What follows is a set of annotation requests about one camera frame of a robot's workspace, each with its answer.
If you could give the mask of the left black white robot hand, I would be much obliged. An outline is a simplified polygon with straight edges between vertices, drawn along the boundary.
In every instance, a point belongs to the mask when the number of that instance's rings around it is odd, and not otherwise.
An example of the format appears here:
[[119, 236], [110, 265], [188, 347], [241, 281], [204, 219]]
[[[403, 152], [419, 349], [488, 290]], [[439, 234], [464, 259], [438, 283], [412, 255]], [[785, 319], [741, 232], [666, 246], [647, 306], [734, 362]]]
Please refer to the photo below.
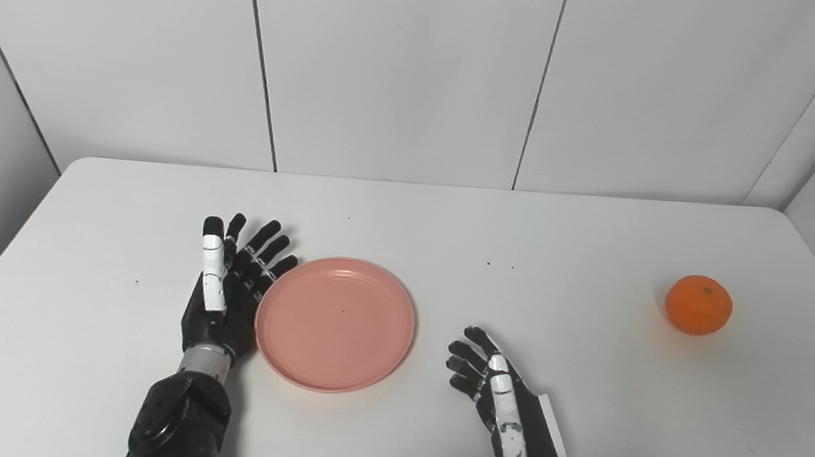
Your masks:
[[233, 365], [255, 350], [255, 317], [263, 297], [299, 264], [287, 253], [291, 240], [280, 222], [267, 222], [241, 244], [246, 223], [242, 213], [227, 225], [221, 217], [206, 217], [202, 272], [181, 323], [183, 350], [197, 344], [218, 346]]

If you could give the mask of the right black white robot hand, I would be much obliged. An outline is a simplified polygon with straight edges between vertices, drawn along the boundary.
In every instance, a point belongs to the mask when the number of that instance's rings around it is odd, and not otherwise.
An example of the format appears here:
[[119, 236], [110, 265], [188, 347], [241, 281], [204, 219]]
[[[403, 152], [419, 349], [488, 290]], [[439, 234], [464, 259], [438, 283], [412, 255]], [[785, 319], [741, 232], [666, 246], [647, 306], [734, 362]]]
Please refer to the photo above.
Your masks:
[[479, 326], [449, 344], [449, 384], [474, 404], [494, 457], [567, 457], [548, 395], [536, 395]]

